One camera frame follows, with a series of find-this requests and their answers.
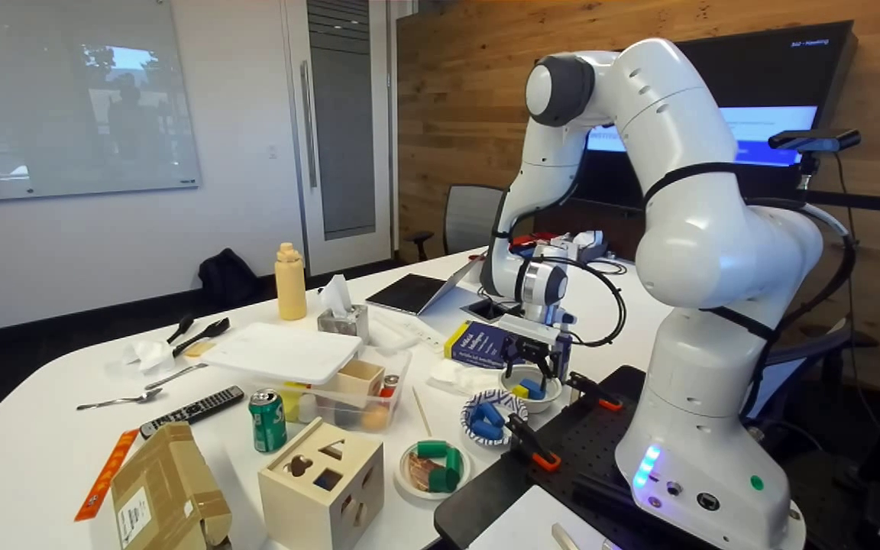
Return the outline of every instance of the white table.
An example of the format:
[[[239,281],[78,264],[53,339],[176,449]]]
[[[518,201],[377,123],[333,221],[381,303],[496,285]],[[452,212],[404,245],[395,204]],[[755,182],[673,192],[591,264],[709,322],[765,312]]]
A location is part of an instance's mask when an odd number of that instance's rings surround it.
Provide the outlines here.
[[[446,279],[458,267],[463,267],[463,254],[367,274],[347,281],[347,291],[353,299],[362,299],[373,291],[404,279],[407,272]],[[618,274],[614,285],[623,287],[629,322],[614,346],[573,352],[572,371],[589,380],[601,380],[620,365],[644,368],[658,322],[666,316],[666,305],[653,303],[633,272]],[[582,339],[606,332],[614,322],[608,291],[581,272],[572,272],[572,291],[565,308],[577,316],[573,330]],[[314,292],[309,295],[309,312],[312,316],[297,325],[314,326],[316,312]],[[257,322],[278,325],[276,303],[257,303],[222,316],[232,322],[232,326]],[[416,319],[381,308],[373,308],[373,322],[416,326]],[[102,506],[99,520],[74,521],[74,514],[78,509],[117,436],[129,428],[137,428],[167,409],[192,403],[221,387],[261,386],[261,380],[252,380],[242,371],[204,368],[166,386],[167,397],[146,406],[111,406],[88,411],[74,409],[76,403],[86,400],[141,393],[146,381],[166,376],[166,371],[141,376],[134,368],[126,365],[126,357],[134,342],[166,339],[167,332],[172,326],[65,353],[40,368],[0,403],[0,548],[49,548],[49,550],[117,548],[111,499]],[[395,424],[386,434],[368,434],[381,436],[386,444],[389,487],[381,515],[367,528],[357,548],[368,550],[424,548],[426,541],[436,539],[433,506],[408,503],[390,482],[401,451],[424,436],[413,387],[417,390],[420,406],[426,409],[433,436],[463,444],[474,472],[483,472],[498,457],[496,451],[470,447],[461,436],[458,411],[466,397],[424,386],[432,368],[440,365],[440,346],[436,336],[432,336],[426,330],[420,332],[424,339],[413,347],[413,365],[404,381],[404,397]],[[217,482],[222,487],[234,509],[232,527],[234,548],[276,548],[261,531],[260,490],[257,490],[257,472],[270,460],[270,456],[260,456],[252,449],[247,406],[242,403],[214,420],[204,420],[192,424],[192,434],[199,447],[211,456],[211,460],[221,456],[229,457],[222,463],[229,463],[232,472],[229,468],[217,472]]]

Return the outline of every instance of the led light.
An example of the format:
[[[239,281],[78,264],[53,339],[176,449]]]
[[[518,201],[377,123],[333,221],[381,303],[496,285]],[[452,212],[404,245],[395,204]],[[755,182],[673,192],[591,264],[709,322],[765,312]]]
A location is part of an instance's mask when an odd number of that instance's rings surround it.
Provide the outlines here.
[[[633,487],[635,487],[635,490],[649,487],[658,457],[661,457],[661,447],[649,447],[641,463],[638,463],[635,475],[633,475]]]

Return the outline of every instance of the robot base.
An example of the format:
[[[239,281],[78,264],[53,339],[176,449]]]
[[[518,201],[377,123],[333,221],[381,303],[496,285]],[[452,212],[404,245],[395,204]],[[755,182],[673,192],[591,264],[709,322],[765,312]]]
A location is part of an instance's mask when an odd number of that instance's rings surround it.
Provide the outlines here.
[[[589,393],[565,406],[538,430],[540,444],[563,457],[555,475],[531,468],[518,451],[504,451],[436,506],[436,531],[456,548],[470,548],[529,487],[540,487],[618,548],[709,550],[711,543],[644,514],[618,472],[614,447],[629,428],[641,381],[641,371],[620,368],[599,381],[599,390],[620,397],[623,409],[601,409]]]
[[[644,390],[618,444],[618,468],[641,509],[716,548],[807,543],[783,468],[737,420],[688,415]]]

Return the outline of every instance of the computer monitor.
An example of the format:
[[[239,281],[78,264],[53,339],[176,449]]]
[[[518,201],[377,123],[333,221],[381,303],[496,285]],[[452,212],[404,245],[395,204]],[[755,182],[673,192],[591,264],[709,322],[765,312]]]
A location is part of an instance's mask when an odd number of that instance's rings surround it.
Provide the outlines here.
[[[794,150],[773,150],[769,137],[780,132],[807,132],[817,123],[817,105],[776,105],[776,107],[720,107],[725,124],[737,137],[737,165],[788,167],[801,162]],[[591,129],[587,137],[589,152],[625,152],[614,124]]]
[[[677,42],[737,137],[746,200],[776,195],[801,156],[769,150],[769,135],[827,124],[853,56],[853,21],[780,26]],[[614,129],[591,129],[573,200],[638,209],[638,182]]]

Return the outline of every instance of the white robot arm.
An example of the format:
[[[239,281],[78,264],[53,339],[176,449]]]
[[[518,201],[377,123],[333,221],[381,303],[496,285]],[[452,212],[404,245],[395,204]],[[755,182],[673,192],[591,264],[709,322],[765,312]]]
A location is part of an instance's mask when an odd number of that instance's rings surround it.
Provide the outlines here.
[[[649,201],[635,272],[673,305],[618,468],[641,509],[716,548],[803,548],[786,475],[738,409],[769,330],[823,250],[819,229],[741,201],[717,105],[666,40],[546,56],[525,105],[521,167],[502,204],[485,291],[525,308],[563,299],[565,272],[521,264],[508,236],[521,213],[565,200],[587,132],[618,124]]]

